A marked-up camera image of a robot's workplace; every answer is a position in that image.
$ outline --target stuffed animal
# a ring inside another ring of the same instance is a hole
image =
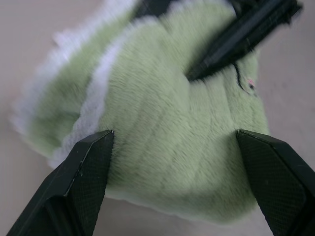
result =
[[[254,86],[257,55],[189,82],[189,66],[235,17],[233,8],[178,1],[159,18],[132,21],[137,3],[106,0],[57,36],[13,123],[53,168],[77,141],[113,130],[107,197],[186,219],[240,219],[256,201],[235,133],[268,134]]]

